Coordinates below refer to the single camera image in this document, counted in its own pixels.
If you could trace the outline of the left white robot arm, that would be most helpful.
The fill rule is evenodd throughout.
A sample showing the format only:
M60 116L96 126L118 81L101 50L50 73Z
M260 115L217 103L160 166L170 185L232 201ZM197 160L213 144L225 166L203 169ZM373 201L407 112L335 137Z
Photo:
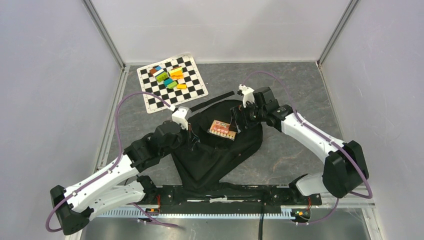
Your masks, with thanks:
M54 186L50 190L53 210L46 220L46 229L68 236L113 208L141 200L145 204L153 203L157 190L150 185L142 186L136 182L129 187L114 187L157 165L160 159L178 148L185 137L185 131L178 123L164 121L154 132L133 141L115 160L88 178L68 187ZM60 224L57 230L50 227L53 216Z

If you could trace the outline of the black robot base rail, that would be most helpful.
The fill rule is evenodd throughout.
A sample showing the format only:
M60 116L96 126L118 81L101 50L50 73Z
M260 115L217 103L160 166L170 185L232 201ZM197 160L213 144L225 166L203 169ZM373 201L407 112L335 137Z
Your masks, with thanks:
M278 214L282 206L321 206L320 194L303 196L287 185L222 184L195 191L181 185L149 187L139 205L158 206L161 214Z

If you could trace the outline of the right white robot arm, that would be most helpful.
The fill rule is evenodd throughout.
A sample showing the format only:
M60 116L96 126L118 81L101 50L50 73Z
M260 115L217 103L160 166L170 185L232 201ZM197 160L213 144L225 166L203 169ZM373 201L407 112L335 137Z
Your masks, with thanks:
M361 145L325 133L302 117L290 105L280 105L269 87L254 90L239 85L242 103L231 109L230 129L239 133L266 123L290 136L314 153L324 164L323 171L295 179L289 199L302 204L313 194L329 193L341 199L347 194L371 199L369 172Z

